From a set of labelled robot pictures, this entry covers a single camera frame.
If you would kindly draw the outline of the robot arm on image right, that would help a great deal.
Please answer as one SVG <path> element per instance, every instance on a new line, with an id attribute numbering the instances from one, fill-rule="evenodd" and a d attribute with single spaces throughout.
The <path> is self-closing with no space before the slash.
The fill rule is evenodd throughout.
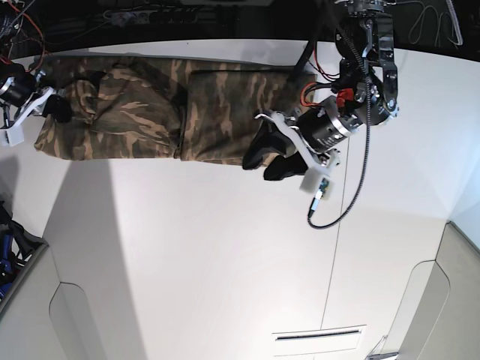
<path id="1" fill-rule="evenodd" d="M 392 16 L 387 1 L 347 1 L 339 14 L 333 1 L 320 6 L 318 26 L 328 21 L 341 56 L 339 73 L 325 81 L 301 82 L 309 56 L 317 53 L 315 28 L 283 87 L 278 105 L 258 112 L 261 125 L 242 159 L 244 170 L 274 160 L 264 178 L 328 179 L 340 163 L 338 144 L 360 128 L 385 123 L 398 114 L 398 68 Z"/>

